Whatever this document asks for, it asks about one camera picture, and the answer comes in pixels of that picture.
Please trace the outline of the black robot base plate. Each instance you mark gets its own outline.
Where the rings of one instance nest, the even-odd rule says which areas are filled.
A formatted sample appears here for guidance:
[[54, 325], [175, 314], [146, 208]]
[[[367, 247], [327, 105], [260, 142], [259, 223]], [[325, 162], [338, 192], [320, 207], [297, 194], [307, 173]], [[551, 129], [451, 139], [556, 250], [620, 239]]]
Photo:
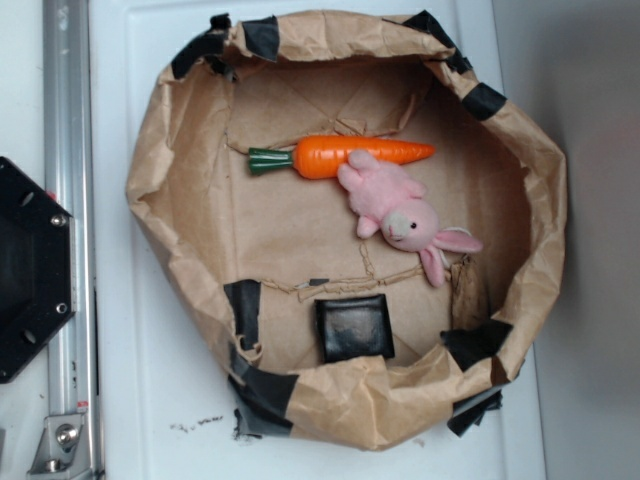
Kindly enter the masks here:
[[12, 382], [74, 313], [73, 217], [1, 159], [1, 382]]

